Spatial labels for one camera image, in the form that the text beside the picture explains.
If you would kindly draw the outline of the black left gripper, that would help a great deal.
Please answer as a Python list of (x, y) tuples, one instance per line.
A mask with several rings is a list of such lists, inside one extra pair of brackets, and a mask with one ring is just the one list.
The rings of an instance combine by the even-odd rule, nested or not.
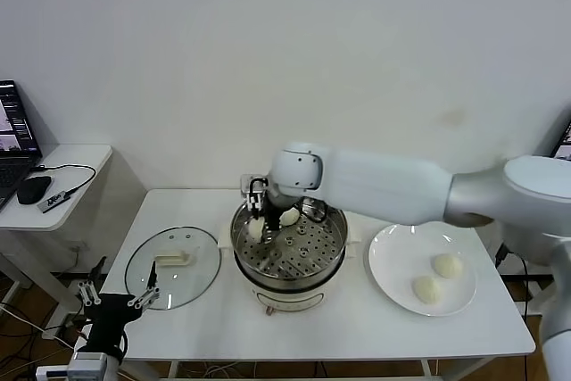
[(100, 279), (107, 257), (103, 256), (90, 270), (87, 279), (78, 282), (79, 296), (91, 328), (84, 352), (126, 354), (128, 338), (125, 326), (139, 318), (139, 310), (147, 310), (160, 296), (156, 262), (153, 261), (146, 289), (142, 295), (99, 294), (95, 283)]

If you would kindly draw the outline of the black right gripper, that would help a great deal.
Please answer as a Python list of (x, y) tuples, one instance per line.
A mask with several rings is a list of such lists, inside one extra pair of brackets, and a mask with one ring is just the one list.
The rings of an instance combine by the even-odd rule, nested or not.
[(288, 211), (287, 207), (273, 203), (268, 195), (264, 196), (264, 202), (261, 200), (248, 200), (247, 209), (254, 219), (258, 219), (263, 211), (266, 218), (266, 240), (272, 241), (279, 235), (279, 218)]

